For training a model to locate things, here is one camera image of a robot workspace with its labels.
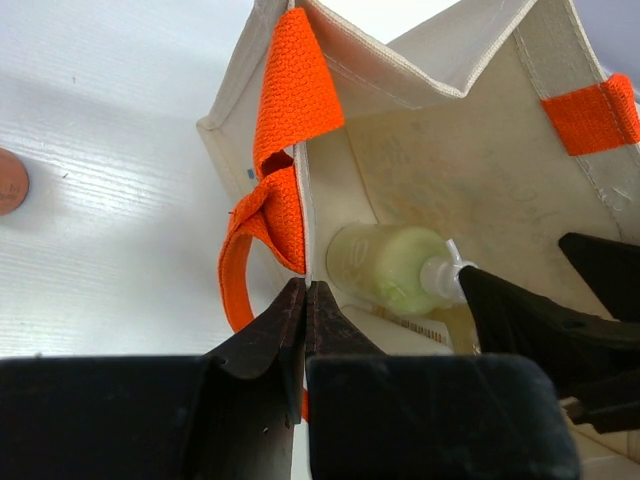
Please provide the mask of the green liquid bottle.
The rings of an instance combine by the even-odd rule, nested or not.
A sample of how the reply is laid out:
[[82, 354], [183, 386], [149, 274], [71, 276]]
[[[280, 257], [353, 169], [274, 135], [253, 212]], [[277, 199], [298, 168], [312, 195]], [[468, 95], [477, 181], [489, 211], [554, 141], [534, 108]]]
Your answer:
[[465, 304], [459, 275], [474, 265], [454, 240], [411, 225], [348, 225], [326, 254], [327, 272], [340, 290], [400, 316]]

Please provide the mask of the canvas bag with orange handles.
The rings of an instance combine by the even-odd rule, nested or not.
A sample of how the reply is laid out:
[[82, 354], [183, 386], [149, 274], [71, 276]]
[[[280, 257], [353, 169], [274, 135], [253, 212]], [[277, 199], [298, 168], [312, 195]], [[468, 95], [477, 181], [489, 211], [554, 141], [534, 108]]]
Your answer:
[[[309, 288], [327, 284], [341, 312], [378, 306], [327, 272], [348, 225], [428, 228], [473, 267], [619, 321], [558, 241], [574, 232], [639, 246], [638, 106], [630, 79], [602, 69], [570, 1], [461, 1], [388, 44], [318, 1], [258, 1], [197, 128], [236, 202], [218, 263], [231, 327], [290, 280], [306, 285], [308, 438]], [[549, 378], [576, 479], [638, 477], [639, 429], [575, 425], [559, 391], [639, 367], [639, 354], [479, 355], [491, 354]]]

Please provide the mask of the yellow liquid clear bottle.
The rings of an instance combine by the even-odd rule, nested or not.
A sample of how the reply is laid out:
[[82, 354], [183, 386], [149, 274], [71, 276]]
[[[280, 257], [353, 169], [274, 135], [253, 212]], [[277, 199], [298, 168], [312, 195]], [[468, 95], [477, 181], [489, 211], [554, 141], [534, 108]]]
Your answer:
[[481, 353], [475, 323], [465, 305], [440, 308], [418, 316], [399, 316], [380, 306], [373, 307], [372, 313], [444, 345], [455, 354]]

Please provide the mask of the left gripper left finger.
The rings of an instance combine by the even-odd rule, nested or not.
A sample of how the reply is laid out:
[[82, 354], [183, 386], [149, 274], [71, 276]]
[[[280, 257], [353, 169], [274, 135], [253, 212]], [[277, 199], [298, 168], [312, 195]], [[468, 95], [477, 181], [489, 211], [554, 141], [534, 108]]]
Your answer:
[[1, 363], [5, 479], [287, 479], [306, 285], [212, 351]]

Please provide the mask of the orange bottle blue cap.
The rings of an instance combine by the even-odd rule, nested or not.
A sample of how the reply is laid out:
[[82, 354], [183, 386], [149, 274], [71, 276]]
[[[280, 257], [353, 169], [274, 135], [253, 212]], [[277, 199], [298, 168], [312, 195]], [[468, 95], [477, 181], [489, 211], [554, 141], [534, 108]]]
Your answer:
[[0, 152], [0, 215], [6, 215], [24, 202], [29, 192], [29, 175], [24, 163], [12, 152]]

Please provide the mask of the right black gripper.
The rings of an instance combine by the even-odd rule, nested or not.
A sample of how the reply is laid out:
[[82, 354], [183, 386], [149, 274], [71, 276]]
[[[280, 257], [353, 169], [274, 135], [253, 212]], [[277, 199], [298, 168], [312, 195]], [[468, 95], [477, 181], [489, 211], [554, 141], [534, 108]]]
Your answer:
[[[570, 232], [559, 248], [607, 311], [617, 320], [579, 312], [477, 267], [459, 273], [484, 352], [538, 358], [556, 351], [639, 354], [639, 246]], [[639, 429], [639, 367], [559, 391], [575, 425], [598, 433]]]

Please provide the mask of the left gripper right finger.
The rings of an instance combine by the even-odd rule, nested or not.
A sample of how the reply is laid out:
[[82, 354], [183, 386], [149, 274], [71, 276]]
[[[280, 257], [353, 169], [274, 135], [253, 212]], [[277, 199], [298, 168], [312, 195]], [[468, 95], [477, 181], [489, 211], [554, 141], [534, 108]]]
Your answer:
[[394, 356], [307, 293], [310, 468], [316, 479], [576, 479], [549, 378], [513, 355]]

